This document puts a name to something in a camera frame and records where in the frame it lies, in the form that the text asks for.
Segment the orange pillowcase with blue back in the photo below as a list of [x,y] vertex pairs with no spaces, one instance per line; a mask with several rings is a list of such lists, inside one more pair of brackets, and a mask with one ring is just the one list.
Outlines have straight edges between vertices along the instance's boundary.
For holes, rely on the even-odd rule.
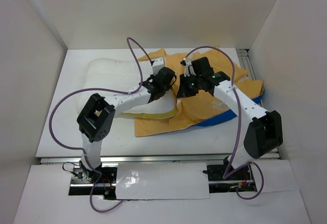
[[[179,75],[184,72],[180,64],[187,53],[176,53],[168,55],[165,49],[159,49],[149,54],[151,59],[165,57],[168,68],[174,70],[177,75],[177,82],[173,91],[177,94],[179,89]],[[204,53],[194,52],[191,60],[207,57],[214,72],[222,71],[229,77],[232,75],[230,61],[222,53],[210,49]],[[235,85],[248,97],[257,103],[260,102],[264,92],[262,80],[253,80],[248,77],[248,71],[235,64]],[[188,98],[177,100],[176,113],[171,118],[135,118],[134,134],[136,137],[157,135],[168,132],[180,131],[200,123],[209,122],[209,126],[217,125],[231,120],[236,115],[219,99],[211,96],[209,92],[200,90],[198,94]]]

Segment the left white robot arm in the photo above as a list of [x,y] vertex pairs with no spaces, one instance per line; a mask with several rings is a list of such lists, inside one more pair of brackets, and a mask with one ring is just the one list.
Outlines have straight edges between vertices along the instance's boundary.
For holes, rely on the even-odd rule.
[[137,92],[132,89],[127,94],[107,98],[95,93],[88,99],[77,118],[83,148],[79,165],[84,179],[94,183],[101,176],[102,140],[109,134],[114,117],[160,99],[172,88],[176,78],[173,70],[163,67],[143,81]]

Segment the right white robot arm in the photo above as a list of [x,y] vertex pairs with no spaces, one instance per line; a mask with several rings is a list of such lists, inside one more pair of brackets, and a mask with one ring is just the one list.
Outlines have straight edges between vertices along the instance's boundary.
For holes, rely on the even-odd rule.
[[233,152],[224,159],[224,178],[235,179],[246,164],[282,145],[282,118],[277,111],[269,112],[255,103],[224,72],[214,72],[206,57],[194,61],[183,59],[181,65],[185,69],[179,76],[178,98],[205,91],[238,117]]

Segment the white pillow with yellow edge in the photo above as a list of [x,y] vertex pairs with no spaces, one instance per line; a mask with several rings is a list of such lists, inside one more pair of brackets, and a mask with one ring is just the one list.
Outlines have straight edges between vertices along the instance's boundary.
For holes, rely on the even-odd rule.
[[[98,58],[92,60],[84,72],[82,88],[127,91],[136,87],[140,80],[139,69],[134,61]],[[176,112],[176,98],[172,90],[169,90],[160,99],[129,109],[124,114],[142,118],[166,119],[173,117]]]

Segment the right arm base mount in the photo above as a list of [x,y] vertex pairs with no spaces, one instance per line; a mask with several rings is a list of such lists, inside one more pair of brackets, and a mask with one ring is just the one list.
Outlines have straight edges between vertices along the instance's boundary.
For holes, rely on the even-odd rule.
[[257,192],[250,166],[240,169],[226,179],[223,179],[224,165],[207,165],[202,172],[208,178],[210,193],[236,192],[237,189],[239,192]]

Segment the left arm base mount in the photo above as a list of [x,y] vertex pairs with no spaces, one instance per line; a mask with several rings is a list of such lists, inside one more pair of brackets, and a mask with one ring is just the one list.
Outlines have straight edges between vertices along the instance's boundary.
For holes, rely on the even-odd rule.
[[[98,175],[89,178],[77,163],[65,162],[62,169],[71,175],[69,196],[89,196]],[[95,184],[93,195],[102,196],[105,200],[116,200],[117,166],[104,166],[100,169],[102,176]]]

